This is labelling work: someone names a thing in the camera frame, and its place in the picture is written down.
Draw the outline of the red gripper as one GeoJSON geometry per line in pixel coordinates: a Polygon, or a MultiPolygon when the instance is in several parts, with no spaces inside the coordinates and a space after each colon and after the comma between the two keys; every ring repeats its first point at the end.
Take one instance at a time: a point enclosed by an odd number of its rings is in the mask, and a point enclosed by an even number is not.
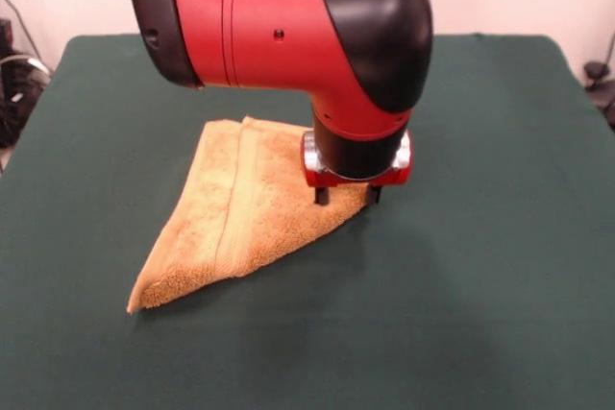
{"type": "Polygon", "coordinates": [[[381,200],[383,186],[399,185],[407,181],[413,167],[412,138],[405,131],[400,146],[390,166],[380,175],[369,179],[350,179],[340,176],[329,169],[316,147],[314,131],[307,131],[301,138],[301,159],[307,184],[314,189],[314,202],[317,205],[330,203],[328,187],[337,187],[346,183],[367,183],[366,202],[377,205],[381,200]]]}

